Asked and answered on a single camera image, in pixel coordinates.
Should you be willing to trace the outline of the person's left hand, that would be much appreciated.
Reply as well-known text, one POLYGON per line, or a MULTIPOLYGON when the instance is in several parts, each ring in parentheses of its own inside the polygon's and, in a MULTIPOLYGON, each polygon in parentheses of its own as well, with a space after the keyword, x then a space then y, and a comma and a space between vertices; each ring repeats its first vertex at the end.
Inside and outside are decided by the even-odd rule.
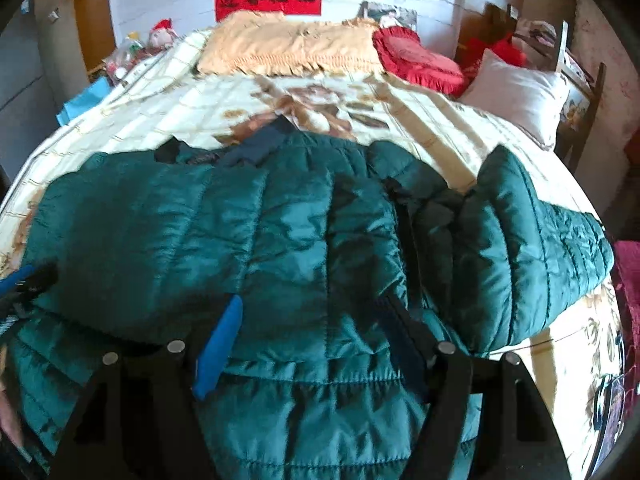
POLYGON ((18 414, 15 394, 12 388, 12 379, 6 370, 8 362, 8 348, 5 344, 1 346, 1 437, 7 438, 21 454, 29 460, 29 452, 25 446, 25 437, 22 428, 20 414, 18 414))

